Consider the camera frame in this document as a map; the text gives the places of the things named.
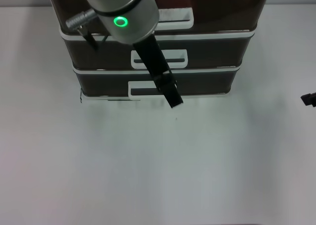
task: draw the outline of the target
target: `green led ring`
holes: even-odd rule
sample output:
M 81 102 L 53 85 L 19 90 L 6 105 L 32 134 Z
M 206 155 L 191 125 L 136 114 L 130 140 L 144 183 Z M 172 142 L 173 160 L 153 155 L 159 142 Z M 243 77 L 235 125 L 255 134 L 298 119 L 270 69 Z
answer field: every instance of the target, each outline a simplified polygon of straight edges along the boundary
M 114 24 L 119 26 L 119 27 L 124 27 L 124 26 L 128 25 L 128 20 L 125 17 L 118 16 L 118 17 L 114 18 Z

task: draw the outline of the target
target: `white table surface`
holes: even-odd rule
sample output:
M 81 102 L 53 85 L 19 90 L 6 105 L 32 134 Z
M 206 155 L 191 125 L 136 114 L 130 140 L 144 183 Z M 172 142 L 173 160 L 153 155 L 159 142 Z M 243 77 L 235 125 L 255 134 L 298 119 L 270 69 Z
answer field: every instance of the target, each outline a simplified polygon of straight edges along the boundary
M 314 225 L 316 5 L 267 5 L 230 95 L 80 104 L 51 8 L 0 8 L 0 224 Z

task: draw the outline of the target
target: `white drawer handle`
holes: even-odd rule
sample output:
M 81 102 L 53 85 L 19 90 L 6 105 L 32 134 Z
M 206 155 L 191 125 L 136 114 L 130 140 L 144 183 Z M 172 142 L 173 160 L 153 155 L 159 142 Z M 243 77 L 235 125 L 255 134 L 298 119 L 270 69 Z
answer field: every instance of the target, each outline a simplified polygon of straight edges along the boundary
M 179 69 L 188 66 L 188 52 L 186 49 L 169 49 L 163 50 L 162 53 L 167 60 L 169 68 Z M 138 53 L 134 50 L 131 52 L 130 61 L 134 69 L 146 69 Z
M 142 100 L 142 99 L 165 99 L 164 95 L 138 95 L 133 93 L 132 90 L 145 90 L 152 89 L 157 91 L 156 85 L 153 81 L 139 81 L 139 82 L 128 82 L 128 97 L 131 100 Z
M 190 29 L 194 24 L 193 10 L 188 8 L 159 9 L 156 31 Z

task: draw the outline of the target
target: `brown drawer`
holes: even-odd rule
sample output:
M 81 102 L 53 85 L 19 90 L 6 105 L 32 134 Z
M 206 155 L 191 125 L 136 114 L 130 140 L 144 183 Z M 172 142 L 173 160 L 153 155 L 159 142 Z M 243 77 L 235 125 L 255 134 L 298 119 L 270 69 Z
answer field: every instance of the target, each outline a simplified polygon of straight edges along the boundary
M 173 74 L 182 96 L 212 95 L 228 93 L 238 69 L 174 70 Z M 143 99 L 159 94 L 147 71 L 74 71 L 86 96 Z
M 70 17 L 90 9 L 86 0 L 51 0 L 62 29 L 71 33 L 65 22 Z M 202 34 L 217 31 L 255 29 L 266 0 L 156 0 L 159 9 L 191 8 L 193 25 L 187 28 L 159 30 L 157 35 Z M 88 28 L 93 33 L 107 35 L 99 19 Z
M 61 32 L 75 66 L 80 70 L 146 69 L 133 46 L 95 36 L 96 52 L 81 36 Z M 156 36 L 171 69 L 203 69 L 239 66 L 253 32 Z

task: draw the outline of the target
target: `drawer front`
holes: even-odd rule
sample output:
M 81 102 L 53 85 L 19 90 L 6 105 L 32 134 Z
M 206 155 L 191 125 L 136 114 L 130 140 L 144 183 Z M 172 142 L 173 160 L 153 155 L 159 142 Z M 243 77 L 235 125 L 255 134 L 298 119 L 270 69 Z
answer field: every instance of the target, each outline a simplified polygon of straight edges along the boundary
M 86 0 L 51 0 L 62 29 L 71 33 L 66 20 L 90 9 Z M 193 16 L 176 24 L 164 21 L 164 28 L 157 30 L 157 35 L 202 34 L 217 31 L 255 29 L 266 0 L 156 0 L 160 10 L 191 8 Z M 107 35 L 108 31 L 99 19 L 93 20 L 88 28 L 93 33 Z
M 253 35 L 253 33 L 242 34 L 249 37 L 225 39 L 203 39 L 201 37 L 200 40 L 163 40 L 161 37 L 156 38 L 171 69 L 203 69 L 239 66 L 251 35 Z M 78 69 L 145 69 L 145 65 L 134 51 L 133 46 L 120 44 L 116 41 L 101 43 L 102 37 L 96 39 L 100 46 L 97 52 L 84 40 L 65 40 L 72 61 Z
M 221 72 L 174 73 L 182 96 L 224 94 L 231 89 L 238 68 Z M 76 73 L 86 96 L 152 98 L 159 93 L 147 74 L 81 74 Z

